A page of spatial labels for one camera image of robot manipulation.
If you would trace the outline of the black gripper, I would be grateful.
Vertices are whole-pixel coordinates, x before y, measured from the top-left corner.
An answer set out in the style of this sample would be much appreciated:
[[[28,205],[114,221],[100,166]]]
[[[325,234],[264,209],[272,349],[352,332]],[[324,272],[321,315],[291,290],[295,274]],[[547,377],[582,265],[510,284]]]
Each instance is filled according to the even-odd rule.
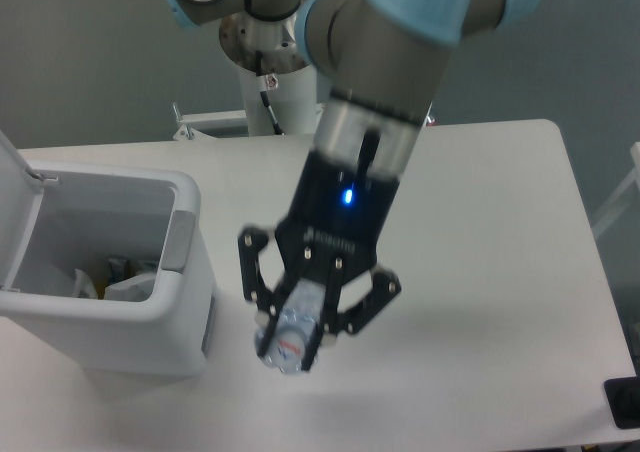
[[[402,290],[390,269],[378,266],[376,246],[399,180],[351,170],[318,152],[308,155],[289,211],[277,225],[275,238],[285,276],[324,286],[319,322],[310,336],[301,370],[308,372],[318,350],[345,332],[357,335]],[[238,236],[244,299],[257,307],[262,338],[257,356],[265,358],[284,302],[263,279],[259,256],[272,239],[270,231],[245,226]],[[371,289],[354,305],[339,311],[342,288],[364,273]]]

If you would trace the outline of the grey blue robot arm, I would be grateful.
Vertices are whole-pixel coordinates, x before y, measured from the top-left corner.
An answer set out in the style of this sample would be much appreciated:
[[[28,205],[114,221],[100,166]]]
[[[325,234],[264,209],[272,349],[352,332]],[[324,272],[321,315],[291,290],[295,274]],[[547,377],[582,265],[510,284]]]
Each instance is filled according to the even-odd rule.
[[[292,24],[305,64],[332,82],[292,204],[272,230],[238,237],[258,357],[307,372],[399,293],[376,245],[452,52],[540,0],[167,0],[187,27],[236,14]]]

